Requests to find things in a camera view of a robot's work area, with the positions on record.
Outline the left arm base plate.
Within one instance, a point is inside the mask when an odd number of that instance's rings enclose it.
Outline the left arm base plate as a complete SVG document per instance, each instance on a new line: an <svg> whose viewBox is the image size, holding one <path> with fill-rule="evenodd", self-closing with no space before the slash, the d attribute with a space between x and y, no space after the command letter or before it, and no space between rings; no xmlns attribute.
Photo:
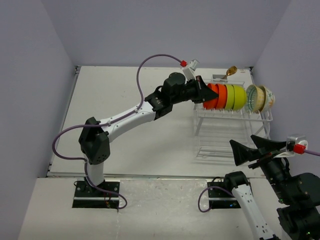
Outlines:
<svg viewBox="0 0 320 240"><path fill-rule="evenodd" d="M73 183L75 191L73 195L72 208L74 209L118 209L119 197L112 193L101 192L87 181L77 180Z"/></svg>

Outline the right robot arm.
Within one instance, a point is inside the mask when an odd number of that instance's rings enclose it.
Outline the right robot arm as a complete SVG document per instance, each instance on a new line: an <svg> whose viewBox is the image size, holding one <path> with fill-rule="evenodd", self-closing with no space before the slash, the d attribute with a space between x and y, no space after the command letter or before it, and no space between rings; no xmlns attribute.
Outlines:
<svg viewBox="0 0 320 240"><path fill-rule="evenodd" d="M230 140L236 166L247 163L248 168L261 169L270 185L264 193L263 203L273 200L277 219L289 240L318 240L320 238L320 178L305 172L291 175L288 158L307 153L307 141L302 137L274 141L251 135L255 145L250 148ZM224 177L223 191L235 197L243 210L255 240L277 240L278 236L264 220L254 197L259 190L250 190L250 183L241 171L228 173Z"/></svg>

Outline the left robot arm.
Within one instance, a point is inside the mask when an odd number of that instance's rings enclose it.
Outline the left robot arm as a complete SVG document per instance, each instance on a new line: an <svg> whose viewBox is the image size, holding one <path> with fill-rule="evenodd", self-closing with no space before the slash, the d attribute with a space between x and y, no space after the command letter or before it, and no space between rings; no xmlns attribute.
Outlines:
<svg viewBox="0 0 320 240"><path fill-rule="evenodd" d="M110 144L120 135L170 113L175 104L192 101L204 103L218 98L218 93L208 87L200 75L186 80L173 72L155 91L135 107L116 116L96 120L87 119L78 142L85 156L86 190L97 197L104 190L104 161L111 154Z"/></svg>

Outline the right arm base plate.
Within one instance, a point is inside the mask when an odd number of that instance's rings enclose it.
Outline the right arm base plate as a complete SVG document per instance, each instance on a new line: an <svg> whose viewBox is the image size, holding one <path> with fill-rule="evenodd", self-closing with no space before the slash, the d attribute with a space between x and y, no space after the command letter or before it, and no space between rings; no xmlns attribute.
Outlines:
<svg viewBox="0 0 320 240"><path fill-rule="evenodd" d="M225 188L224 179L222 177L214 177L207 182L208 187L216 186ZM208 202L211 209L240 209L238 201L231 197L228 193L221 189L210 188L208 191Z"/></svg>

